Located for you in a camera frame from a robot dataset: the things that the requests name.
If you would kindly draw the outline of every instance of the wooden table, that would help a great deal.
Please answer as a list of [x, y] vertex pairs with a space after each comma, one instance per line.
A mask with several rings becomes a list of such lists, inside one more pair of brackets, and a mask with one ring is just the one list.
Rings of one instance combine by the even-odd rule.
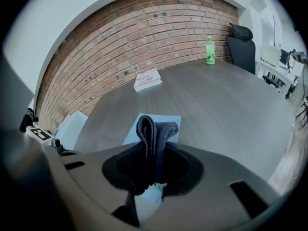
[[179, 143], [226, 155], [268, 180], [290, 134], [293, 111], [275, 89], [226, 62], [204, 60], [159, 71], [162, 84], [134, 82], [100, 99], [74, 150], [122, 145], [139, 113], [181, 116]]

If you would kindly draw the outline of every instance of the bottle label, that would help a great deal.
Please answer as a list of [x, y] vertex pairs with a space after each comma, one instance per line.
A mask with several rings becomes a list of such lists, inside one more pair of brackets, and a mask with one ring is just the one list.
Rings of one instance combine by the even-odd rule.
[[215, 46], [214, 45], [206, 46], [206, 62], [209, 64], [215, 63]]

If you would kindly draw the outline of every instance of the white box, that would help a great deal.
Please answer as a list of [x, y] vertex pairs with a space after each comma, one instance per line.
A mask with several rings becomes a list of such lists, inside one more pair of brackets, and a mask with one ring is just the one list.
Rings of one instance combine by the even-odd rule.
[[140, 91], [148, 87], [152, 87], [162, 83], [160, 75], [156, 68], [144, 71], [137, 75], [134, 89]]

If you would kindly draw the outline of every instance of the chair headrest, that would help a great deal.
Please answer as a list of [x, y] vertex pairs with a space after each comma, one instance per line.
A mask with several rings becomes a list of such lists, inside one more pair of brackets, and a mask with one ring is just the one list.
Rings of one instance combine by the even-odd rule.
[[253, 38], [253, 34], [249, 28], [244, 26], [238, 26], [230, 23], [232, 26], [231, 36], [238, 39], [251, 40]]

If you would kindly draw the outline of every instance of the white wall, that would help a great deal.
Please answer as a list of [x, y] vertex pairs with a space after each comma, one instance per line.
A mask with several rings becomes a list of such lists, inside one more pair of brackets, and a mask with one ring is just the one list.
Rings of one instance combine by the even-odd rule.
[[299, 32], [295, 32], [291, 22], [282, 22], [282, 44], [281, 48], [285, 51], [303, 51], [307, 54], [305, 43]]
[[[30, 0], [23, 8], [2, 47], [13, 70], [34, 93], [34, 106], [48, 63], [65, 37], [87, 16], [113, 1]], [[251, 0], [225, 1], [244, 9]]]
[[263, 44], [276, 46], [282, 41], [282, 19], [277, 7], [283, 11], [283, 7], [277, 0], [251, 0], [249, 6], [240, 16], [240, 25], [249, 28], [256, 45], [256, 60], [261, 57], [261, 47]]

